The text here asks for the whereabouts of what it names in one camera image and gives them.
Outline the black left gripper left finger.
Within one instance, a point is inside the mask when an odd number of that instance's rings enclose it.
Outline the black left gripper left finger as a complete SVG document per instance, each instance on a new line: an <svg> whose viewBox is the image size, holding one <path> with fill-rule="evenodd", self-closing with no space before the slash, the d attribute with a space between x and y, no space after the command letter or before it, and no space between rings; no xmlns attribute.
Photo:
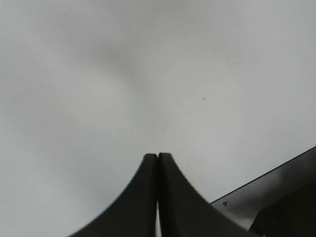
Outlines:
<svg viewBox="0 0 316 237"><path fill-rule="evenodd" d="M137 172L118 198L72 236L155 237L157 167L157 155L144 155Z"/></svg>

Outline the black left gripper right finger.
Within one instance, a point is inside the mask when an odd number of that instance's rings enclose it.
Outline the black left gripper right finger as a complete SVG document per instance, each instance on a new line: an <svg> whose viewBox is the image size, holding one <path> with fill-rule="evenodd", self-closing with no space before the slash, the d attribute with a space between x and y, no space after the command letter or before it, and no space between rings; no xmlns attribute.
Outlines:
<svg viewBox="0 0 316 237"><path fill-rule="evenodd" d="M214 209L189 183L169 153L158 156L158 186L162 236L254 236Z"/></svg>

